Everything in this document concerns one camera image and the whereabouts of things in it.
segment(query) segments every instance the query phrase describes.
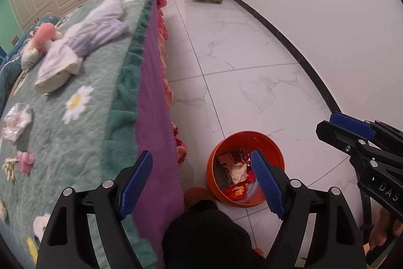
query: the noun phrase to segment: plush doll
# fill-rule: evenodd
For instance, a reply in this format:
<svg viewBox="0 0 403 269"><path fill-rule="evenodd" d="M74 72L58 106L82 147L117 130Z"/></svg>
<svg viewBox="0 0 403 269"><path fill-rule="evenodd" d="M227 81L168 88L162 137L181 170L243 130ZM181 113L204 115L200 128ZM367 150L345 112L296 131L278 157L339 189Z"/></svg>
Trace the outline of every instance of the plush doll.
<svg viewBox="0 0 403 269"><path fill-rule="evenodd" d="M56 30L52 23L41 24L23 49L21 68L26 70L33 67L46 54L45 43L48 40L55 41L61 38L63 35Z"/></svg>

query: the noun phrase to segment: human hand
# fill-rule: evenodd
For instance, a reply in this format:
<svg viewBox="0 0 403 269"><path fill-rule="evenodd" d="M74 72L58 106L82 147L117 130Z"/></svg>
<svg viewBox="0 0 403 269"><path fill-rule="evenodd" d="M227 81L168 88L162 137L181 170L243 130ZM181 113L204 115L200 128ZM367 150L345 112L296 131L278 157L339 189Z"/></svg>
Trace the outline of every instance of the human hand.
<svg viewBox="0 0 403 269"><path fill-rule="evenodd" d="M370 248L373 250L376 246L385 244L388 238L388 230L392 227L393 234L400 236L403 232L403 225L399 220L392 222L392 216L388 210L381 208L379 216L376 219L374 229L370 234Z"/></svg>

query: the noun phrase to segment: screw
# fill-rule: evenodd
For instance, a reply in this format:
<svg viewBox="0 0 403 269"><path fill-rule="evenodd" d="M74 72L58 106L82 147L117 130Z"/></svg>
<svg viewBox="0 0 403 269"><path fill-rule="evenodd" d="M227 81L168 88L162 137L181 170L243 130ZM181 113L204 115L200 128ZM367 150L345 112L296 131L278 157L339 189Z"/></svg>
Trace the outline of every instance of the screw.
<svg viewBox="0 0 403 269"><path fill-rule="evenodd" d="M337 187L332 187L330 190L334 195L340 195L340 190Z"/></svg>
<svg viewBox="0 0 403 269"><path fill-rule="evenodd" d="M69 196L69 195L71 195L72 192L73 192L73 190L72 190L71 188L66 188L66 189L63 191L63 195L64 195L64 196Z"/></svg>
<svg viewBox="0 0 403 269"><path fill-rule="evenodd" d="M113 186L113 180L105 180L102 183L103 188L111 188Z"/></svg>
<svg viewBox="0 0 403 269"><path fill-rule="evenodd" d="M297 179L293 179L290 182L291 186L295 187L295 188L300 188L301 187L301 182Z"/></svg>

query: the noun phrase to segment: black baseboard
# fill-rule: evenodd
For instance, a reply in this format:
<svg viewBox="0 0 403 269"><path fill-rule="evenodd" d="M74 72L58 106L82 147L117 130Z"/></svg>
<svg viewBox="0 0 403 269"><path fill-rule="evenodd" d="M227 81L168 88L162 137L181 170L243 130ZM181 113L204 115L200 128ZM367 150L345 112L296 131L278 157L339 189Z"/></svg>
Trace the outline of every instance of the black baseboard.
<svg viewBox="0 0 403 269"><path fill-rule="evenodd" d="M327 106L332 113L341 112L339 106L337 105L335 99L333 98L330 91L327 89L326 85L323 83L322 79L318 76L314 68L309 64L305 57L297 50L297 48L279 31L277 30L268 20L261 16L256 10L251 8L248 4L242 0L235 0L239 5L241 5L245 10L252 14L261 24L263 24L276 38L288 49L288 51L294 56L298 63L305 70L309 78L315 84L316 88L319 90L323 99L325 100Z"/></svg>

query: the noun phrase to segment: brown slipper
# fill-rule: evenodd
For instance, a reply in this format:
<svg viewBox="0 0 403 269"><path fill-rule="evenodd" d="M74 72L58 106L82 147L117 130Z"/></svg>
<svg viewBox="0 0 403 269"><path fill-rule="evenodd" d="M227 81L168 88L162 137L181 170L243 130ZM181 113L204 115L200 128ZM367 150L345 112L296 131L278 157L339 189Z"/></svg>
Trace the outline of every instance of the brown slipper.
<svg viewBox="0 0 403 269"><path fill-rule="evenodd" d="M212 196L212 194L206 188L202 187L189 188L185 192L183 198L184 198L185 212L192 205L195 205L197 202L200 202L202 200L214 201L214 197Z"/></svg>

